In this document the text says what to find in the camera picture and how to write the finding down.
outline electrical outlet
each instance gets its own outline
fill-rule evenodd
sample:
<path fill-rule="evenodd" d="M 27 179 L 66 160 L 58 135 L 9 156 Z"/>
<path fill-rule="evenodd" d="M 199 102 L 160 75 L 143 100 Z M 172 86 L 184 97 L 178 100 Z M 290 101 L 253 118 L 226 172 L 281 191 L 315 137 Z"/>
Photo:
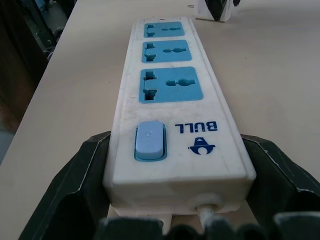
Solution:
<path fill-rule="evenodd" d="M 185 35 L 180 21 L 155 22 L 144 25 L 145 38 L 178 37 Z"/>
<path fill-rule="evenodd" d="M 195 101 L 203 97 L 194 67 L 155 68 L 141 71 L 140 103 Z"/>
<path fill-rule="evenodd" d="M 186 40 L 146 41 L 142 46 L 143 63 L 181 62 L 191 59 Z"/>

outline light blue switch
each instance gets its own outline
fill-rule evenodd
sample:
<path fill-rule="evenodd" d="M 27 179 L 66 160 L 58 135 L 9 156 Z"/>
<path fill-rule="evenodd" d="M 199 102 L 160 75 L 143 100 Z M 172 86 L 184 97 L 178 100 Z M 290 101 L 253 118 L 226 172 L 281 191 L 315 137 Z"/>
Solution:
<path fill-rule="evenodd" d="M 143 121 L 136 132 L 135 154 L 141 160 L 162 158 L 164 148 L 164 124 L 160 121 Z"/>

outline white power strip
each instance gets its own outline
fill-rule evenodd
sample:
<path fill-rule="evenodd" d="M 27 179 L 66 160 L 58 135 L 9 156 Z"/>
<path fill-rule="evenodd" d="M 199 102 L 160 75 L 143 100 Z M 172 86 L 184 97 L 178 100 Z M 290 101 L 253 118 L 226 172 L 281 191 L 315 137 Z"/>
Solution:
<path fill-rule="evenodd" d="M 192 21 L 136 22 L 103 179 L 116 212 L 186 215 L 207 204 L 234 211 L 255 177 Z"/>

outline table surface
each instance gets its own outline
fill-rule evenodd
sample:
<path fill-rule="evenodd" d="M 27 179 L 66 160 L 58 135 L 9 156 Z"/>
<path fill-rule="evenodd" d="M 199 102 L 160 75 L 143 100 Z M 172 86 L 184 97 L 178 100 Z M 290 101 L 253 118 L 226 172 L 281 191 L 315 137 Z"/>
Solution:
<path fill-rule="evenodd" d="M 0 167 L 0 239 L 17 239 L 81 143 L 111 129 L 133 22 L 192 17 L 189 4 L 78 0 Z M 318 180 L 319 13 L 319 0 L 242 0 L 227 23 L 193 21 L 239 131 L 275 142 Z M 226 216 L 254 221 L 246 204 Z"/>

